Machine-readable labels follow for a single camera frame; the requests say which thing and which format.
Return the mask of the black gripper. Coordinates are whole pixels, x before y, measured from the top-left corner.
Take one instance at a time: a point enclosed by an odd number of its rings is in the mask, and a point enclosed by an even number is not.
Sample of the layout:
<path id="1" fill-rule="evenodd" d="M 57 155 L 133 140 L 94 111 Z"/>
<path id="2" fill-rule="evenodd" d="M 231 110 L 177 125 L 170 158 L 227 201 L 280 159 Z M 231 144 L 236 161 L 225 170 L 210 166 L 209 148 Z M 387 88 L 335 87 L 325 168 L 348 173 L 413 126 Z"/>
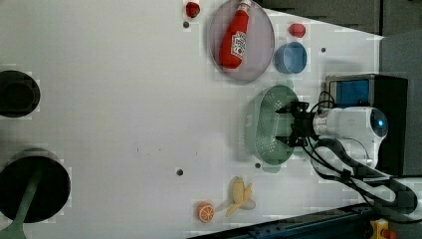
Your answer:
<path id="1" fill-rule="evenodd" d="M 310 104 L 305 102 L 292 102 L 276 111 L 277 114 L 291 114 L 294 122 L 291 124 L 290 136 L 277 136 L 277 140 L 291 147 L 307 146 L 307 138 L 317 138 L 314 130 L 315 113 L 308 112 Z"/>

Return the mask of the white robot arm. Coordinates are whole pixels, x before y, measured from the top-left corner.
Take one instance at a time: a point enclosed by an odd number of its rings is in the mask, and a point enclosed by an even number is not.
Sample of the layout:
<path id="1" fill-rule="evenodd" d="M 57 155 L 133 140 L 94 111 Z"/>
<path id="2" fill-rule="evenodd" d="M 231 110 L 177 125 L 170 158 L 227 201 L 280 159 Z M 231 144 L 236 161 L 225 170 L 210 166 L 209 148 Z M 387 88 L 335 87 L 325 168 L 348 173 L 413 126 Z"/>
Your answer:
<path id="1" fill-rule="evenodd" d="M 302 148 L 319 177 L 356 191 L 390 221 L 421 221 L 421 194 L 376 168 L 380 146 L 388 135 L 382 111 L 372 107 L 319 110 L 305 102 L 292 102 L 277 113 L 293 117 L 291 134 L 278 141 Z"/>

